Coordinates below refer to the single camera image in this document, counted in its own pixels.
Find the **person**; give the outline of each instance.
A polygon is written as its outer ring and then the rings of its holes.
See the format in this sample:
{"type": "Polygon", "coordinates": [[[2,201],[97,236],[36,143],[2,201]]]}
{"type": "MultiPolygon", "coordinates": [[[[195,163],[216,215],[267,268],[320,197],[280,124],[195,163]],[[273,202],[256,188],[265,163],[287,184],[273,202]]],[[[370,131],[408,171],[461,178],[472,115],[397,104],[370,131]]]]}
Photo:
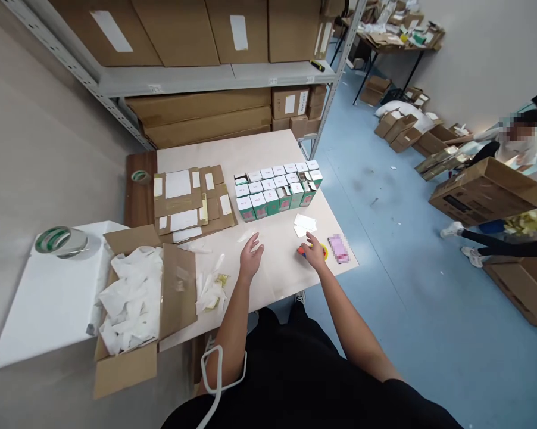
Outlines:
{"type": "Polygon", "coordinates": [[[516,164],[517,170],[524,172],[537,161],[537,109],[517,113],[511,125],[506,128],[493,128],[491,130],[459,137],[447,141],[446,144],[460,144],[475,140],[487,143],[473,158],[469,166],[494,157],[507,165],[516,164]]]}
{"type": "MultiPolygon", "coordinates": [[[[444,408],[405,383],[328,268],[318,239],[307,237],[313,247],[302,244],[306,260],[320,278],[346,359],[307,316],[304,292],[295,296],[287,324],[263,308],[247,336],[251,281],[264,251],[263,245],[253,250],[256,233],[241,253],[239,276],[215,340],[223,348],[222,385],[245,375],[223,392],[207,427],[460,428],[444,408]]],[[[213,350],[205,371],[211,389],[218,388],[217,365],[213,350]]],[[[213,402],[202,379],[197,396],[173,411],[162,428],[196,428],[213,402]]]]}
{"type": "Polygon", "coordinates": [[[537,257],[537,241],[530,243],[512,244],[488,235],[478,234],[466,229],[461,222],[453,222],[441,230],[442,238],[465,237],[487,247],[473,248],[464,246],[461,252],[469,258],[472,265],[481,268],[488,256],[537,257]]]}

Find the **white sneaker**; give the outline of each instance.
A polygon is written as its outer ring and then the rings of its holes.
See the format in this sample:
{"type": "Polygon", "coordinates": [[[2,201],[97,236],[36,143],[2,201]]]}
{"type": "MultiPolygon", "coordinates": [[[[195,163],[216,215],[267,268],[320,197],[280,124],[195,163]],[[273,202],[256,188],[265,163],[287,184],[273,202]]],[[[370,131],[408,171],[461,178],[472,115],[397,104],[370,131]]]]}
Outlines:
{"type": "Polygon", "coordinates": [[[459,236],[459,233],[464,230],[464,226],[461,222],[453,222],[445,229],[442,229],[439,235],[441,238],[447,238],[447,237],[457,237],[459,236]]]}
{"type": "Polygon", "coordinates": [[[469,262],[471,265],[477,267],[477,268],[483,268],[483,258],[484,256],[481,256],[479,254],[479,251],[473,247],[466,247],[463,246],[461,248],[461,252],[469,258],[469,262]]]}

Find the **table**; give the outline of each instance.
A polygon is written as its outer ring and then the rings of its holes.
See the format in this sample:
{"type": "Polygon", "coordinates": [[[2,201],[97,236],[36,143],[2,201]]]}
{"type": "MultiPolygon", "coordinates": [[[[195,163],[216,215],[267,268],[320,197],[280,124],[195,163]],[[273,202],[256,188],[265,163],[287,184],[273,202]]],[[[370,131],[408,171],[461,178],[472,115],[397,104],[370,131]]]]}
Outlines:
{"type": "MultiPolygon", "coordinates": [[[[234,210],[236,207],[235,187],[232,185],[234,174],[303,160],[304,156],[292,132],[283,130],[159,150],[157,151],[156,171],[165,173],[189,167],[220,164],[234,210]]],[[[132,168],[139,169],[138,167],[144,163],[147,166],[152,165],[151,155],[130,156],[127,163],[128,174],[133,171],[132,168]]],[[[139,226],[135,222],[140,222],[142,219],[147,223],[153,223],[153,219],[148,218],[150,209],[147,207],[152,202],[149,203],[146,194],[136,189],[137,187],[147,188],[147,194],[153,189],[152,186],[135,184],[128,186],[126,213],[131,214],[127,214],[126,219],[132,222],[131,225],[128,223],[128,226],[139,226]],[[146,207],[135,207],[137,204],[146,205],[146,207]]],[[[342,234],[324,193],[318,192],[308,207],[288,210],[251,223],[245,223],[240,214],[237,214],[238,225],[235,227],[192,241],[197,246],[203,245],[212,250],[209,254],[196,255],[197,272],[202,272],[205,278],[219,256],[224,254],[225,258],[220,272],[230,276],[226,286],[227,297],[230,298],[239,272],[239,255],[245,245],[245,241],[239,242],[238,240],[243,235],[248,239],[250,235],[258,231],[260,242],[265,245],[265,250],[263,261],[251,285],[249,312],[318,284],[320,281],[314,269],[296,252],[298,246],[305,240],[298,238],[293,229],[294,218],[298,213],[317,219],[315,234],[328,248],[330,246],[327,238],[332,234],[342,234]]],[[[332,254],[327,260],[334,275],[358,266],[352,250],[349,249],[349,244],[346,243],[346,245],[351,258],[349,263],[338,264],[332,254]]],[[[199,315],[195,323],[163,339],[160,342],[160,351],[219,327],[223,315],[224,311],[219,311],[219,309],[199,315]]]]}

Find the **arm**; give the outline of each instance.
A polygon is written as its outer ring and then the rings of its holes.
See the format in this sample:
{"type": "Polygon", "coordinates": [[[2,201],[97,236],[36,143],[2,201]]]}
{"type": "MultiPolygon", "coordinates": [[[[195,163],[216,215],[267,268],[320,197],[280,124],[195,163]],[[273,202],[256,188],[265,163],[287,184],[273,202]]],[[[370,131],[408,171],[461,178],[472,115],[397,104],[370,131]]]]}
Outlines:
{"type": "MultiPolygon", "coordinates": [[[[246,242],[245,248],[241,252],[239,277],[215,339],[215,345],[223,347],[223,367],[221,370],[224,386],[236,381],[243,370],[246,323],[249,315],[249,292],[252,278],[257,273],[264,251],[262,244],[258,249],[252,251],[258,244],[257,237],[258,232],[246,242]]],[[[212,353],[207,361],[207,381],[212,389],[217,388],[217,364],[218,353],[212,353]]],[[[207,390],[203,379],[201,379],[197,395],[206,393],[207,390]]]]}
{"type": "Polygon", "coordinates": [[[346,358],[380,381],[391,378],[403,380],[328,268],[318,239],[309,232],[306,235],[308,242],[315,246],[313,249],[302,243],[302,247],[306,259],[320,277],[322,290],[346,358]]]}

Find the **table leg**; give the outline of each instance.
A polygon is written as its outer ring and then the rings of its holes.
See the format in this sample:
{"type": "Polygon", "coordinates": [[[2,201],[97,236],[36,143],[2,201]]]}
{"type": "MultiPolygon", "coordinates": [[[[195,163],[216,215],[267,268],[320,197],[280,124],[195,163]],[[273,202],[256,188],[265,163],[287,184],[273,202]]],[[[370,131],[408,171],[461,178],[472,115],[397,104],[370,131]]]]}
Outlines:
{"type": "Polygon", "coordinates": [[[356,93],[356,98],[354,98],[354,102],[352,103],[352,105],[355,105],[356,101],[358,101],[358,97],[360,96],[360,92],[362,92],[362,88],[364,87],[364,84],[366,83],[366,79],[368,79],[368,75],[370,74],[371,70],[374,67],[374,63],[377,60],[377,56],[378,56],[378,53],[376,52],[376,55],[372,59],[372,61],[370,63],[370,66],[368,67],[368,71],[366,72],[366,75],[364,76],[364,80],[362,80],[362,84],[360,85],[360,89],[356,93]]]}

